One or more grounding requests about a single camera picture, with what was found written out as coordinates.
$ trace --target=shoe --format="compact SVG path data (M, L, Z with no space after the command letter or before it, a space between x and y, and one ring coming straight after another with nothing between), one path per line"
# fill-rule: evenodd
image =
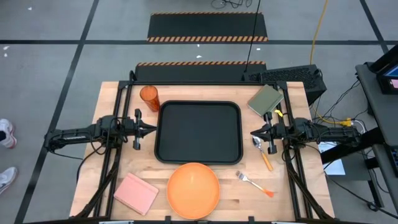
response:
M0 119L0 131L6 133L6 138L0 141L3 146L12 149L17 144L17 139L14 137L14 127L7 119Z
M17 173L17 168L10 167L0 174L0 194L15 180Z

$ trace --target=wooden table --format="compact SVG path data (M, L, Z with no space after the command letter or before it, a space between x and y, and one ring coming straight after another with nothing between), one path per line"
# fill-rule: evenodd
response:
M102 116L112 114L117 86L117 82L102 83L93 122ZM259 150L252 144L250 132L264 125L264 121L255 112L250 110L246 103L260 89L260 86L175 85L156 87L159 91L160 103L167 100L221 100L233 101L241 109L243 158L238 164L233 166L210 166L220 180L221 198L216 209L205 217L205 220L247 221L248 216L254 216L256 221L294 220L286 166L281 159L282 141L275 141L278 153L268 155L271 164L274 166L274 171L272 172L268 171ZM129 116L133 118L134 110L140 108L142 111L142 120L147 124L156 126L158 113L151 112L140 99L139 91L141 88L142 86L133 86ZM288 83L288 91L294 117L310 119L303 84L297 82ZM276 122L277 116L274 114L272 123L275 124ZM183 220L182 217L178 216L171 209L166 197L167 181L179 165L163 164L155 158L155 135L156 133L151 133L141 140L140 151L132 148L133 137L129 137L129 142L123 144L117 182L118 186L129 172L137 175L159 189L159 194L155 202L152 204L147 215L142 216L115 200L112 219L164 220L165 216L170 215L172 220ZM266 150L268 143L264 142L262 146ZM86 148L85 155L90 152L92 152L92 148L89 145ZM301 152L309 191L325 211L329 215L334 216L319 153L311 147L306 147ZM97 154L91 156L84 163L80 171L80 179L76 187L70 215L76 215L81 211L95 193L98 188L102 164L103 156ZM242 171L266 189L274 191L275 196L269 198L249 183L238 180L235 176L237 170ZM297 190L297 193L300 200L301 214L304 217L302 194L299 190ZM104 214L108 197L108 191L106 191L103 195L101 214Z

